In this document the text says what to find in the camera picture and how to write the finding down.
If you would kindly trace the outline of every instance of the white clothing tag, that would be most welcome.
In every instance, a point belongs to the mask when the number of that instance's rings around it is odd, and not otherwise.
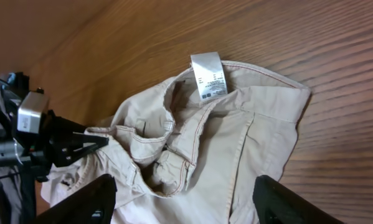
[[[191,55],[194,76],[202,101],[228,94],[218,52]]]

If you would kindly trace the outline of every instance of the brown wooden floor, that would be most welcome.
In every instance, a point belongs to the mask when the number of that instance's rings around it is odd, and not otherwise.
[[[373,0],[116,0],[85,21],[25,69],[58,115],[93,124],[190,54],[268,68],[313,91],[281,183],[373,223]]]

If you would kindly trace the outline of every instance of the label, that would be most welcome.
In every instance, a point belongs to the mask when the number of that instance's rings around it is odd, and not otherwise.
[[[191,55],[194,76],[202,101],[228,94],[218,52]]]

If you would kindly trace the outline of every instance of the gray cloth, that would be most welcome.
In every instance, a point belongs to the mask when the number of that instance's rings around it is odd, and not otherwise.
[[[6,114],[0,90],[0,110]],[[0,167],[0,176],[17,173],[17,167]],[[21,178],[19,175],[0,179],[0,223],[20,223],[22,212]]]

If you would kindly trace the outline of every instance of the beige fabric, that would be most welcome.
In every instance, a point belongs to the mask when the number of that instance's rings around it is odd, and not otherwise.
[[[107,128],[86,131],[109,145],[53,167],[43,198],[55,205],[109,173],[113,223],[257,223],[255,178],[281,177],[310,91],[264,68],[222,64],[225,97],[202,103],[189,68],[124,101]]]

